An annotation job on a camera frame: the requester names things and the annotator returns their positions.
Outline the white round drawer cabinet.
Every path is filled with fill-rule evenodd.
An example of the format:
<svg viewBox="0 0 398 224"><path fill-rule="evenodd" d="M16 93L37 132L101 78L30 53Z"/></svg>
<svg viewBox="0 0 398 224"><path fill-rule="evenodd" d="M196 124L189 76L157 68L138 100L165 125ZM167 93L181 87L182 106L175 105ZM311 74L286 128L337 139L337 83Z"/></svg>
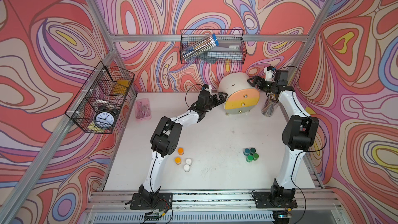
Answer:
<svg viewBox="0 0 398 224"><path fill-rule="evenodd" d="M245 73L233 73L224 77L218 92L227 94L224 109L227 115L239 115L251 111L260 100L260 92L248 82Z"/></svg>

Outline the white paint can lower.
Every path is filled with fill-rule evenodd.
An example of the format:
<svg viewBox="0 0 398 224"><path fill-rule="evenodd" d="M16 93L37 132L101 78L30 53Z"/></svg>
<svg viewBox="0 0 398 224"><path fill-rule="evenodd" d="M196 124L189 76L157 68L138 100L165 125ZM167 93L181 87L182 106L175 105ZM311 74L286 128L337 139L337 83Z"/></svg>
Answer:
<svg viewBox="0 0 398 224"><path fill-rule="evenodd" d="M183 169L185 172L189 172L190 171L190 166L188 164L183 166Z"/></svg>

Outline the green paint can lower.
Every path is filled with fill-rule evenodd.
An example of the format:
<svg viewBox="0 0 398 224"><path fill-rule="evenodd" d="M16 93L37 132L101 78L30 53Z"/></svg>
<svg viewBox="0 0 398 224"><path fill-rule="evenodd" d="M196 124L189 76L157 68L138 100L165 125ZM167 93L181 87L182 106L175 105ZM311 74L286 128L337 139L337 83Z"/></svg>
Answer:
<svg viewBox="0 0 398 224"><path fill-rule="evenodd" d="M253 158L252 155L248 155L248 156L246 157L246 161L247 161L247 162L253 162L253 160L254 160L254 158Z"/></svg>

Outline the clear cup of brushes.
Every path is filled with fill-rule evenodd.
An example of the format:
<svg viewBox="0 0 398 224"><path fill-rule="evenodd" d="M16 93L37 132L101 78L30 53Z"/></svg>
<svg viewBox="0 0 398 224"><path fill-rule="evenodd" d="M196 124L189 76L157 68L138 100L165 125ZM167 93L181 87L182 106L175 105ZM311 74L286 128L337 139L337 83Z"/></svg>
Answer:
<svg viewBox="0 0 398 224"><path fill-rule="evenodd" d="M279 105L279 101L277 100L274 94L266 94L267 100L264 103L264 106L261 110L261 113L265 117L273 116L275 108Z"/></svg>

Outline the yellow object in basket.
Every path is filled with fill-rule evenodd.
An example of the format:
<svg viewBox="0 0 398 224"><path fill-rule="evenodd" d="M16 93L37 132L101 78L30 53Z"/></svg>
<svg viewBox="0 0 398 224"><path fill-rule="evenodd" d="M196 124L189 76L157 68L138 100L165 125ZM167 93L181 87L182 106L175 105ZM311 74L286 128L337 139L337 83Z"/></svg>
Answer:
<svg viewBox="0 0 398 224"><path fill-rule="evenodd" d="M125 79L118 80L113 89L112 95L114 96L124 96L130 87L130 81Z"/></svg>

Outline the orange paint can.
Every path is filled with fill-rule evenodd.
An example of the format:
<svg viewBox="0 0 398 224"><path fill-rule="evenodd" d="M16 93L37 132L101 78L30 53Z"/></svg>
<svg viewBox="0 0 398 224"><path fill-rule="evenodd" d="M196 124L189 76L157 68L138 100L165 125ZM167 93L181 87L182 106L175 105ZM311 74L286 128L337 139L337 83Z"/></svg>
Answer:
<svg viewBox="0 0 398 224"><path fill-rule="evenodd" d="M178 154L182 156L184 154L184 149L178 148Z"/></svg>
<svg viewBox="0 0 398 224"><path fill-rule="evenodd" d="M175 163L180 165L181 164L181 158L180 157L176 157L175 158Z"/></svg>

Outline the white paint can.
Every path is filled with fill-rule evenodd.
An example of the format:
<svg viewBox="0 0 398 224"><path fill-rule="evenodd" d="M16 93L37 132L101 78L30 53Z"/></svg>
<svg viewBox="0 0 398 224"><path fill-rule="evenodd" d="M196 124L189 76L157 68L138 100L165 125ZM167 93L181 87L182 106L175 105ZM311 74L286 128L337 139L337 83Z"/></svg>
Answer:
<svg viewBox="0 0 398 224"><path fill-rule="evenodd" d="M188 164L183 166L183 169L185 172L189 172L190 171L190 166Z"/></svg>
<svg viewBox="0 0 398 224"><path fill-rule="evenodd" d="M192 165L192 159L187 158L187 159L186 159L186 164L189 165L189 166L191 166L191 165Z"/></svg>

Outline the yellow drawer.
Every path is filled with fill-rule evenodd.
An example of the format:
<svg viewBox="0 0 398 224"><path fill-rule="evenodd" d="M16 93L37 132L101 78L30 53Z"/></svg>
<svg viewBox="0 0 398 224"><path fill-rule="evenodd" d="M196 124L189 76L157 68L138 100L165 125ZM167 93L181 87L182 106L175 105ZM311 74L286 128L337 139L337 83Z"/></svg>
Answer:
<svg viewBox="0 0 398 224"><path fill-rule="evenodd" d="M257 105L259 97L229 97L225 104L226 110L235 110L243 107L254 107Z"/></svg>

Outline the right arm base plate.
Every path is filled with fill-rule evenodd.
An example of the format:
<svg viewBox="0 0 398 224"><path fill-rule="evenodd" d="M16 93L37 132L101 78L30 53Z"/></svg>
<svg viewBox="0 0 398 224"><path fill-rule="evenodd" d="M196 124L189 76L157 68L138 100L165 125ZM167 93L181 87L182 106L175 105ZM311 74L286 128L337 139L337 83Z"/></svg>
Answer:
<svg viewBox="0 0 398 224"><path fill-rule="evenodd" d="M256 208L297 208L295 190L282 190L281 192L252 191Z"/></svg>

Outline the green circuit board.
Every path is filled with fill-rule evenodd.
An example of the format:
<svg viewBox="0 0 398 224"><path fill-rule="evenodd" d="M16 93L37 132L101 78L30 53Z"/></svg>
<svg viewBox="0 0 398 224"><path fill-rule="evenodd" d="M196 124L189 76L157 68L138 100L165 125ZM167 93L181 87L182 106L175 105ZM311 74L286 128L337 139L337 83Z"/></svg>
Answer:
<svg viewBox="0 0 398 224"><path fill-rule="evenodd" d="M147 212L144 214L144 222L158 222L164 216L164 212Z"/></svg>

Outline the black alarm clock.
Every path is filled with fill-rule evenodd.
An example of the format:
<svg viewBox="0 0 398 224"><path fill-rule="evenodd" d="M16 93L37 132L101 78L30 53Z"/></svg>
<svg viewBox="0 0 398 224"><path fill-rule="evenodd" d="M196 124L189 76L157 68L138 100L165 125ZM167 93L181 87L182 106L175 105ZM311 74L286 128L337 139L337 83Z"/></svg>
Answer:
<svg viewBox="0 0 398 224"><path fill-rule="evenodd" d="M117 121L118 114L119 110L116 108L100 106L94 116L94 126L103 130L111 129Z"/></svg>

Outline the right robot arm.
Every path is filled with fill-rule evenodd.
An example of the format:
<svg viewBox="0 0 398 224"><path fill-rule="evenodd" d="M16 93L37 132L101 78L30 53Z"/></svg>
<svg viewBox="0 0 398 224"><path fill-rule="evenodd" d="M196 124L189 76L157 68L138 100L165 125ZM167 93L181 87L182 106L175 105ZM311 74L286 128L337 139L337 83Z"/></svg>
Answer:
<svg viewBox="0 0 398 224"><path fill-rule="evenodd" d="M275 206L285 206L292 202L297 185L298 168L304 155L315 142L319 120L303 108L296 99L296 92L288 85L288 71L276 70L272 81L256 76L247 79L248 83L265 93L272 93L289 116L282 132L285 154L280 172L270 189L269 199Z"/></svg>

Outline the white box in basket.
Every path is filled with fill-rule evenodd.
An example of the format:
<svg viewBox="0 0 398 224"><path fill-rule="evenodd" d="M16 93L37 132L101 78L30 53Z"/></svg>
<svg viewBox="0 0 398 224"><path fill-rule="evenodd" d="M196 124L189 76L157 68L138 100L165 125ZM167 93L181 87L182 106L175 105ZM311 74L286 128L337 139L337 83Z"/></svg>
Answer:
<svg viewBox="0 0 398 224"><path fill-rule="evenodd" d="M214 47L207 52L207 55L216 59L241 60L243 53L239 49L239 45L229 45L228 47Z"/></svg>

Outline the tube of pencils blue cap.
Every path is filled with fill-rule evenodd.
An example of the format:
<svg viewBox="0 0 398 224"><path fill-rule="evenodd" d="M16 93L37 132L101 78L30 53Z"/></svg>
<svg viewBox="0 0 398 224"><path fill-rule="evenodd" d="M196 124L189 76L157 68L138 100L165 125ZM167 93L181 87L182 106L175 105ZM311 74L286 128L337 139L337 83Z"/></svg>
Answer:
<svg viewBox="0 0 398 224"><path fill-rule="evenodd" d="M218 38L215 34L206 37L184 37L182 40L181 57L183 61L191 61L198 58L203 53L219 46Z"/></svg>

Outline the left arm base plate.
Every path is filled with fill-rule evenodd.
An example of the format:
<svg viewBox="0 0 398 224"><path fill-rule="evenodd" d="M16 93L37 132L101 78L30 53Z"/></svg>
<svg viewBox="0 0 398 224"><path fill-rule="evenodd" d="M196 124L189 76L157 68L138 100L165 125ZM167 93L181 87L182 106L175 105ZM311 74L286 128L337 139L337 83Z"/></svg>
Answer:
<svg viewBox="0 0 398 224"><path fill-rule="evenodd" d="M132 199L126 203L131 210L160 209L168 210L172 206L173 194L161 192L159 194L135 193Z"/></svg>

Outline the teal paint can right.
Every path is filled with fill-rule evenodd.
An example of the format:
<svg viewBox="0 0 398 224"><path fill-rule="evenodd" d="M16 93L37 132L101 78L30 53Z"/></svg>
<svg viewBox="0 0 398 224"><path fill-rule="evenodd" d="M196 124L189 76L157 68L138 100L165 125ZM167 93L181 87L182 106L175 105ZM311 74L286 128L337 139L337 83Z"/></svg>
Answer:
<svg viewBox="0 0 398 224"><path fill-rule="evenodd" d="M256 149L254 147L250 148L250 154L253 155L256 153Z"/></svg>

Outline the white paint can right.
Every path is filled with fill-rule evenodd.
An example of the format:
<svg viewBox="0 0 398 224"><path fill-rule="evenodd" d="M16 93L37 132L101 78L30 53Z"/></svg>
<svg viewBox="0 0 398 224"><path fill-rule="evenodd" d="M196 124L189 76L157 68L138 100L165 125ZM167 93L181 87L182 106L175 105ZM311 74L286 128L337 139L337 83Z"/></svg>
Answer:
<svg viewBox="0 0 398 224"><path fill-rule="evenodd" d="M186 164L189 165L189 166L191 166L191 165L192 165L192 159L187 158L187 159L186 159Z"/></svg>

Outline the pink plastic tray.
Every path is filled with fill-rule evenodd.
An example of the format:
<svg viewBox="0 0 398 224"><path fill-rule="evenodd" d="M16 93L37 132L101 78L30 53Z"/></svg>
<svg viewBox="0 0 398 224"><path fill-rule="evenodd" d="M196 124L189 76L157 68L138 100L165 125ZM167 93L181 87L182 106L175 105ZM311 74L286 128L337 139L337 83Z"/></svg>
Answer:
<svg viewBox="0 0 398 224"><path fill-rule="evenodd" d="M135 103L135 118L136 120L149 120L151 119L150 100L143 98L136 100Z"/></svg>

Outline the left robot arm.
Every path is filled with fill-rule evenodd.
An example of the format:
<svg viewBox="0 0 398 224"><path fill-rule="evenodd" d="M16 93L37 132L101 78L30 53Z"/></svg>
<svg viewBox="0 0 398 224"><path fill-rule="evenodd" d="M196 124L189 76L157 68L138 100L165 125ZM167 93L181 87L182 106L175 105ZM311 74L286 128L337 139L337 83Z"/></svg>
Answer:
<svg viewBox="0 0 398 224"><path fill-rule="evenodd" d="M199 123L206 113L227 101L228 94L212 94L209 85L204 85L198 99L188 110L173 118L162 117L151 137L152 157L147 177L138 189L138 195L147 203L158 201L161 189L161 174L169 155L177 148L182 129Z"/></svg>

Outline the peach top drawer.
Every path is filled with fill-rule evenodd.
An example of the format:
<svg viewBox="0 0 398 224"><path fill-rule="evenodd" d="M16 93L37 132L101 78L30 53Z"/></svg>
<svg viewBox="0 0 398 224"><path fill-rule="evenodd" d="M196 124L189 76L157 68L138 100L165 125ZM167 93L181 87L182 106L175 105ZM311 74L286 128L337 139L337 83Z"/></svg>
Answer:
<svg viewBox="0 0 398 224"><path fill-rule="evenodd" d="M235 97L242 97L242 96L244 96L244 97L259 97L259 99L260 99L260 92L255 88L247 88L247 89L236 91L236 92L232 93L229 97L235 98Z"/></svg>

